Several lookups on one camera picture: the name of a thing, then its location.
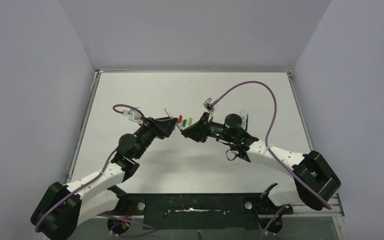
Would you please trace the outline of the blue gel pen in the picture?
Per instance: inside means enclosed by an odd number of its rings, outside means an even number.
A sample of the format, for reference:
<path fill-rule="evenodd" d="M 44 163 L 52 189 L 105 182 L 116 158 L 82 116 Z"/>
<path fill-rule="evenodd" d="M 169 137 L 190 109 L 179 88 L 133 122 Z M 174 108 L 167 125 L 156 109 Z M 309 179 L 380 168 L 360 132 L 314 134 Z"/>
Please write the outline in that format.
<path fill-rule="evenodd" d="M 245 116 L 245 131 L 248 131 L 249 126 L 249 114 L 247 113 Z"/>

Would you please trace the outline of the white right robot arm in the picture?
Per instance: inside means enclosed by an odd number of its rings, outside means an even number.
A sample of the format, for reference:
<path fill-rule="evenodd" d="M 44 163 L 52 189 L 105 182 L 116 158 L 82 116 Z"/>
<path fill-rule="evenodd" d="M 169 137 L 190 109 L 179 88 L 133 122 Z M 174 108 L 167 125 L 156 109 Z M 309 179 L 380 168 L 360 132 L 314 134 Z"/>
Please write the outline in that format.
<path fill-rule="evenodd" d="M 270 146 L 242 128 L 242 118 L 231 113 L 224 123 L 214 122 L 208 112 L 199 121 L 183 129 L 181 134 L 198 143 L 208 138 L 229 146 L 235 158 L 258 163 L 282 172 L 293 183 L 273 183 L 261 198 L 274 206 L 305 204 L 320 211 L 341 186 L 341 181 L 321 153 L 299 153 Z"/>

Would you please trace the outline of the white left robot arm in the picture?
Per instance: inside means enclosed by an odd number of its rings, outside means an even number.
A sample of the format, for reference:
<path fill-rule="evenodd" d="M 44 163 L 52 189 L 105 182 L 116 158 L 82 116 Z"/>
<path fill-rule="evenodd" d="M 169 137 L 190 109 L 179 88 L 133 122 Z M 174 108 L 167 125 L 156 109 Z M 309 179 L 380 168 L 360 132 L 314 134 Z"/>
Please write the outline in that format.
<path fill-rule="evenodd" d="M 175 117 L 146 118 L 134 133 L 123 134 L 101 169 L 77 181 L 55 182 L 45 191 L 30 218 L 35 232 L 50 240 L 66 240 L 82 222 L 118 204 L 116 187 L 131 178 L 137 162 L 155 139 L 168 138 L 177 124 Z"/>

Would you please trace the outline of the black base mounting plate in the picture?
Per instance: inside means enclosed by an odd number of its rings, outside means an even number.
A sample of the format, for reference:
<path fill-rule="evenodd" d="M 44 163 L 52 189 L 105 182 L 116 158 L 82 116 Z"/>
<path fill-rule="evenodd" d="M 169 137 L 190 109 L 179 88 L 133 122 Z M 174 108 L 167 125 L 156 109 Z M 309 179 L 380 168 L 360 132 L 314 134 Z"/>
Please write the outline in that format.
<path fill-rule="evenodd" d="M 158 230 L 267 229 L 278 233 L 291 206 L 275 206 L 260 193 L 131 193 L 110 213 L 142 217 Z"/>

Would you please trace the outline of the aluminium rail frame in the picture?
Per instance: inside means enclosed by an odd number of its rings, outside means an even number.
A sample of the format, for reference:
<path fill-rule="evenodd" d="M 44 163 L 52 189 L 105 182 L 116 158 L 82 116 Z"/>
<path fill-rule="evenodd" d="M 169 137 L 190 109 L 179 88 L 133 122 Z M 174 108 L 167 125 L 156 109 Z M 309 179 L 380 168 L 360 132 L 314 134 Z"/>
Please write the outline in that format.
<path fill-rule="evenodd" d="M 345 211 L 343 204 L 338 193 L 334 194 L 333 197 L 328 202 L 331 206 L 331 209 L 324 208 L 323 214 L 328 217 L 344 217 Z"/>

